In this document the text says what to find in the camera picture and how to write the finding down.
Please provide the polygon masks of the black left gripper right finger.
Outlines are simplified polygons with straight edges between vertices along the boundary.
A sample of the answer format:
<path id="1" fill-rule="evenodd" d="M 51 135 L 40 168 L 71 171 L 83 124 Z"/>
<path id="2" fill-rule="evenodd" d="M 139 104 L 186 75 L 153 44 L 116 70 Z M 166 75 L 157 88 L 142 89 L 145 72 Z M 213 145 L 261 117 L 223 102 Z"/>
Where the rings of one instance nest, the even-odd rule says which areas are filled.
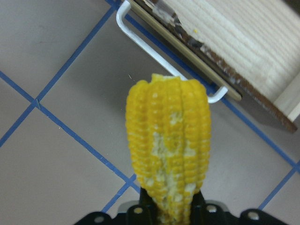
<path id="1" fill-rule="evenodd" d="M 232 222 L 228 207 L 216 200 L 205 200 L 199 192 L 191 203 L 191 225 L 230 225 Z"/>

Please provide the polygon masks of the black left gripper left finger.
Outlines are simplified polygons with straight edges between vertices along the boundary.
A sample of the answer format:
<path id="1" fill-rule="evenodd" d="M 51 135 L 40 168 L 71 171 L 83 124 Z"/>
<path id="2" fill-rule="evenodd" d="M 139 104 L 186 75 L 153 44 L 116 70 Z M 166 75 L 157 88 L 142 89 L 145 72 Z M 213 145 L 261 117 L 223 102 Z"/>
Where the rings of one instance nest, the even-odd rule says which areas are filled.
<path id="1" fill-rule="evenodd" d="M 158 225 L 158 208 L 144 188 L 140 189 L 137 204 L 130 206 L 126 212 L 127 225 Z"/>

